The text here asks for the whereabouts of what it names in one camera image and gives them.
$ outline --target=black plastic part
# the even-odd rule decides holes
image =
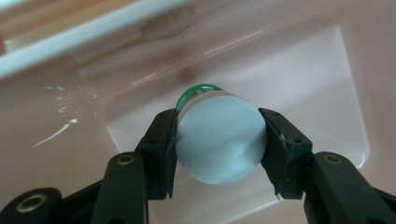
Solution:
[[[139,147],[148,172],[148,199],[172,198],[176,154],[177,111],[169,109],[158,114],[140,141]]]
[[[143,157],[137,149],[113,157],[94,207],[92,224],[146,224],[147,186]]]
[[[275,194],[284,199],[301,199],[300,172],[312,155],[312,143],[281,114],[264,108],[259,111],[268,132],[262,167],[275,187]]]
[[[382,200],[388,205],[388,207],[396,214],[396,197],[388,194],[380,189],[375,189],[376,192],[381,196]]]
[[[311,162],[303,166],[301,185],[305,192],[304,211],[309,224],[330,224],[331,217],[323,202],[318,186],[312,176],[311,163],[315,155],[311,155]]]
[[[86,224],[92,217],[102,180],[64,198],[64,224]]]
[[[47,224],[62,220],[58,208],[62,203],[57,189],[33,189],[11,201],[0,214],[0,223]]]
[[[310,169],[331,218],[330,222],[308,219],[309,223],[396,223],[393,211],[347,158],[331,152],[319,152],[315,154]],[[312,197],[307,197],[307,200],[318,202]]]

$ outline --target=bottle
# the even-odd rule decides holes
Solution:
[[[192,177],[208,184],[229,184],[260,163],[266,126],[251,103],[202,84],[182,94],[177,113],[177,157]]]

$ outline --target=sink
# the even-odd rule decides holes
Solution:
[[[201,83],[283,114],[314,152],[347,157],[396,194],[395,3],[149,4],[112,8],[0,57],[0,207],[28,189],[66,196],[102,178],[113,155],[134,150],[155,115]],[[137,10],[145,13],[109,28]],[[102,33],[84,37],[99,24]],[[149,214],[154,224],[306,223],[303,202],[277,198],[260,165],[215,186],[178,164],[173,198],[150,201]]]

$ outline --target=white sink basin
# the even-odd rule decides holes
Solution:
[[[283,114],[315,152],[349,158],[373,186],[396,194],[396,3],[150,3],[0,57],[0,208],[28,189],[66,196],[102,178],[112,155],[134,150],[155,115],[201,83]],[[146,14],[111,29],[138,9]],[[99,24],[97,37],[67,42]],[[173,199],[150,201],[149,212],[154,224],[306,223],[302,201],[279,201],[260,166],[212,186],[178,164]]]

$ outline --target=screw hole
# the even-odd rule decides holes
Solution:
[[[27,197],[17,205],[17,212],[19,213],[27,213],[36,210],[40,207],[46,200],[47,195],[43,193],[34,194],[32,196]]]
[[[119,157],[117,159],[117,163],[119,165],[126,165],[126,164],[129,164],[129,163],[133,162],[133,161],[134,161],[134,157],[133,156],[123,156],[123,157]]]
[[[340,158],[338,158],[334,155],[325,155],[324,160],[328,163],[333,164],[333,165],[339,165],[339,164],[343,163],[343,160],[341,160]]]

